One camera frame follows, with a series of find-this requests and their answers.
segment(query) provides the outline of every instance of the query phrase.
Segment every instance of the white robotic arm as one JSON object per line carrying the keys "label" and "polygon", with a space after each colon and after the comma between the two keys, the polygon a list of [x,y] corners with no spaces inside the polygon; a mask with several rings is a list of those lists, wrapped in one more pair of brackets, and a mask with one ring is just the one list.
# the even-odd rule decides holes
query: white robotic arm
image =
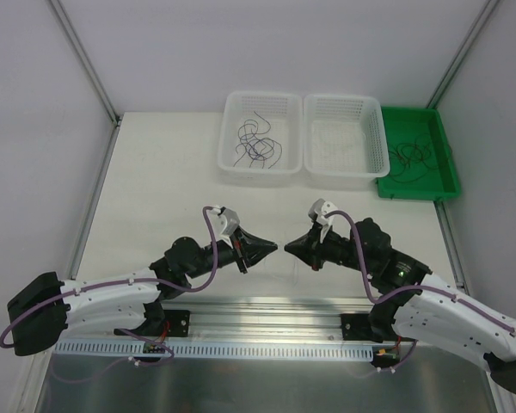
{"label": "white robotic arm", "polygon": [[[332,230],[335,215],[351,225],[349,238]],[[332,262],[361,272],[374,306],[360,339],[404,337],[430,343],[490,372],[497,384],[516,394],[515,319],[447,285],[423,263],[394,250],[390,236],[372,219],[355,224],[325,200],[315,202],[309,216],[311,229],[287,244],[285,251],[316,271]],[[370,284],[383,295],[374,298]]]}

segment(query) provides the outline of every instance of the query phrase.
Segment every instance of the black wire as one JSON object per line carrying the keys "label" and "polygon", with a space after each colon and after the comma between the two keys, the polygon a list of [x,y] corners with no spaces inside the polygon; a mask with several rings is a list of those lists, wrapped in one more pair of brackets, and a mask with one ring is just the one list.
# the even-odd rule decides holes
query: black wire
{"label": "black wire", "polygon": [[[390,165],[393,167],[400,164],[401,170],[395,172],[390,168],[388,176],[397,183],[412,183],[419,181],[431,171],[442,170],[449,164],[453,154],[452,148],[448,144],[445,145],[449,150],[449,156],[442,157],[441,159],[435,156],[436,150],[428,133],[417,135],[414,143],[404,142],[395,147],[390,146],[388,150]],[[416,171],[417,168],[425,168],[426,170],[423,174],[407,181],[396,179],[408,174],[411,170]]]}
{"label": "black wire", "polygon": [[233,166],[237,166],[239,161],[241,161],[245,155],[248,156],[251,160],[249,168],[252,168],[252,165],[255,161],[261,162],[261,167],[264,169],[266,166],[266,161],[275,157],[275,146],[279,147],[279,155],[275,162],[269,165],[267,168],[270,170],[275,164],[281,159],[283,155],[283,146],[274,139],[269,137],[258,138],[258,135],[266,135],[272,130],[272,125],[267,120],[262,118],[258,113],[254,112],[256,116],[262,119],[267,123],[267,130],[265,132],[258,132],[259,124],[257,120],[247,119],[244,121],[243,125],[239,127],[237,131],[237,137],[239,138],[239,144],[235,147],[235,152],[239,154],[239,148],[242,147],[244,149],[243,154],[235,161]]}

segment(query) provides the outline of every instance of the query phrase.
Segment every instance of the silver metal surface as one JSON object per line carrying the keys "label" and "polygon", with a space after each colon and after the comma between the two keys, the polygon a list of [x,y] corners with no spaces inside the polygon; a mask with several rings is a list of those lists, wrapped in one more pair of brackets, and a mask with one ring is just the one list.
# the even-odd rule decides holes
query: silver metal surface
{"label": "silver metal surface", "polygon": [[[54,355],[64,379],[91,377],[107,357]],[[367,363],[174,359],[164,367],[120,363],[101,377],[67,385],[47,377],[39,413],[133,412],[451,412],[495,407],[482,372],[451,354],[418,347],[391,373]]]}
{"label": "silver metal surface", "polygon": [[441,234],[444,238],[447,255],[449,256],[449,263],[451,264],[453,276],[455,277],[455,285],[457,288],[460,288],[467,294],[470,294],[466,279],[464,277],[463,264],[461,263],[457,245],[455,244],[451,223],[449,221],[449,217],[447,216],[447,210],[445,209],[445,203],[434,202],[434,205],[436,207],[436,213],[438,214],[439,226],[441,227]]}
{"label": "silver metal surface", "polygon": [[189,310],[189,337],[227,342],[341,342],[342,313],[368,312],[366,299],[228,298],[197,295],[164,301],[168,310]]}
{"label": "silver metal surface", "polygon": [[[196,342],[170,339],[165,343],[182,359],[372,361],[372,346],[349,342],[331,344],[284,344],[271,342]],[[60,340],[54,354],[105,357],[170,357],[150,353],[143,342],[124,338],[74,338]]]}
{"label": "silver metal surface", "polygon": [[445,70],[444,76],[441,78],[436,90],[433,92],[430,101],[427,104],[427,108],[438,107],[441,98],[445,94],[445,92],[451,86],[451,83],[455,76],[457,75],[459,69],[463,65],[464,60],[470,53],[470,49],[474,46],[476,40],[478,39],[480,33],[485,28],[486,24],[489,22],[493,13],[497,9],[497,6],[502,3],[503,0],[487,0],[482,7],[482,10],[470,26],[470,29],[466,36],[464,37],[463,42],[459,46],[455,57]]}
{"label": "silver metal surface", "polygon": [[88,241],[89,229],[92,226],[92,221],[94,220],[95,210],[97,209],[97,203],[100,199],[105,177],[107,176],[107,169],[109,167],[109,163],[111,162],[111,157],[113,156],[114,144],[116,143],[117,137],[119,136],[119,130],[120,127],[117,126],[111,132],[111,136],[107,144],[107,149],[105,150],[103,157],[103,162],[101,162],[100,171],[92,191],[88,209],[84,214],[84,221],[80,233],[77,237],[76,247],[73,251],[71,259],[69,260],[69,266],[65,272],[66,278],[71,280],[74,280],[77,277],[78,269],[80,268],[80,262],[83,259],[84,248],[86,247],[86,242]]}
{"label": "silver metal surface", "polygon": [[92,83],[92,86],[98,95],[103,108],[107,112],[107,115],[111,121],[116,125],[119,120],[119,115],[115,112],[114,106],[111,103],[107,92],[103,88],[103,84],[101,83],[100,78],[97,76],[94,66],[89,60],[88,54],[84,50],[82,42],[78,38],[77,32],[74,29],[71,20],[67,15],[67,12],[65,11],[64,5],[61,3],[61,0],[46,0],[46,2],[50,5],[53,14],[58,19],[59,26],[63,29],[65,37],[71,44],[72,50],[76,54],[79,62],[86,72],[86,75],[88,76],[88,79]]}

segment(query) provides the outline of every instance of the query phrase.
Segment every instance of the robotic arm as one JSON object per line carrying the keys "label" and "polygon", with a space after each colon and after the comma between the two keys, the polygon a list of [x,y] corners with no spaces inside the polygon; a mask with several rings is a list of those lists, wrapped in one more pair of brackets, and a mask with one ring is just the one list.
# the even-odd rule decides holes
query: robotic arm
{"label": "robotic arm", "polygon": [[[202,291],[217,268],[232,263],[246,273],[277,250],[275,243],[244,231],[230,209],[207,206],[203,215],[212,239],[206,247],[182,237],[148,268],[105,280],[61,281],[55,273],[40,275],[8,303],[11,325],[0,336],[0,345],[29,355],[81,333],[154,335],[165,323],[161,300]],[[349,238],[333,231],[335,215],[352,226]],[[311,229],[285,251],[315,271],[332,262],[361,272],[374,304],[361,340],[382,342],[399,336],[428,342],[477,364],[516,394],[515,319],[452,288],[425,264],[394,250],[390,236],[372,219],[355,224],[324,200],[314,203],[309,216]],[[203,285],[191,288],[189,279],[207,273],[211,275]],[[369,284],[380,297],[372,295]],[[5,343],[10,332],[13,343]]]}
{"label": "robotic arm", "polygon": [[[516,320],[488,308],[447,285],[430,268],[394,250],[390,236],[367,218],[354,224],[332,202],[318,200],[309,216],[312,227],[285,246],[315,271],[325,262],[360,270],[375,304],[368,316],[370,336],[428,342],[490,372],[495,383],[516,394]],[[352,226],[350,238],[332,230],[334,215]],[[381,294],[371,295],[369,282]]]}
{"label": "robotic arm", "polygon": [[[105,280],[61,281],[56,273],[40,275],[8,303],[12,324],[0,337],[0,345],[13,347],[17,355],[30,355],[60,338],[82,333],[122,334],[120,330],[126,329],[139,336],[153,335],[165,321],[161,300],[202,291],[212,282],[216,268],[235,263],[246,273],[277,250],[275,243],[241,228],[230,209],[206,207],[203,214],[212,238],[206,247],[181,237],[148,268]],[[188,278],[208,273],[205,284],[191,288]],[[6,344],[4,337],[10,330],[13,344]]]}

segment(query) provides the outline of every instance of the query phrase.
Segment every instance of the black mounting bracket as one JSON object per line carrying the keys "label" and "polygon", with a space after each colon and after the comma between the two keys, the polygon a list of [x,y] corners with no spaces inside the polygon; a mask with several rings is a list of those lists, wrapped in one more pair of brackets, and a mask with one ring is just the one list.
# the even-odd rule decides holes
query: black mounting bracket
{"label": "black mounting bracket", "polygon": [[168,334],[166,337],[187,337],[189,334],[189,310],[164,310],[164,320],[168,322]]}
{"label": "black mounting bracket", "polygon": [[[341,314],[342,340],[345,342],[396,342],[399,338],[396,334],[383,337],[375,333],[369,323],[369,314],[358,312],[355,314]],[[412,342],[409,338],[403,338],[403,342]]]}

